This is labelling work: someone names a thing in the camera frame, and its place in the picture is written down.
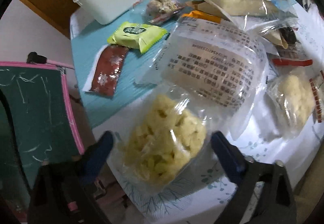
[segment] yellow pastry in plastic bag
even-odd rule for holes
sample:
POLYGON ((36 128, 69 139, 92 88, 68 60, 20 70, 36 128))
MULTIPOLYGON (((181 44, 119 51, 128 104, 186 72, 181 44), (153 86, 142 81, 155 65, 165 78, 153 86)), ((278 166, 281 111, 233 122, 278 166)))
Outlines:
POLYGON ((172 181, 203 146, 206 128, 190 111, 177 110, 177 103, 158 95, 142 125, 128 141, 124 164, 154 185, 172 181))

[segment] brown wrapper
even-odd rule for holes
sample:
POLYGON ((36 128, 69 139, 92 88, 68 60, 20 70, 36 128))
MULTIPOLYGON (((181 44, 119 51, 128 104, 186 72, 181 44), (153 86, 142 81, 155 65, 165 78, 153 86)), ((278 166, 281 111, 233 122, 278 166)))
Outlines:
POLYGON ((89 91, 110 97, 114 95, 128 50, 119 45, 109 45, 103 50, 89 91))

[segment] chalkboard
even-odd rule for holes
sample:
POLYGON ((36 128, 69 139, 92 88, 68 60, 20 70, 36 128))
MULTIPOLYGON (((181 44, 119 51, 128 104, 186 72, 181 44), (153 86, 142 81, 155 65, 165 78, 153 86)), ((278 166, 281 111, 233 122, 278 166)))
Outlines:
MULTIPOLYGON (((42 161, 58 163, 78 155, 73 138, 62 86, 63 70, 0 66, 0 90, 8 102, 16 143, 28 185, 33 188, 42 161)), ((0 109, 0 177, 2 188, 9 186, 8 176, 16 175, 9 145, 7 117, 0 109)))

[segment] green snack package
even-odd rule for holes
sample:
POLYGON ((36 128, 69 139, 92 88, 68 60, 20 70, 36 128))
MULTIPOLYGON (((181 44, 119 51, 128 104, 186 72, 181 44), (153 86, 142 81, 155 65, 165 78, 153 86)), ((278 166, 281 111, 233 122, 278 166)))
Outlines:
POLYGON ((133 49, 139 49, 141 54, 147 52, 153 44, 167 33, 158 26, 124 22, 107 39, 110 44, 117 44, 133 49))

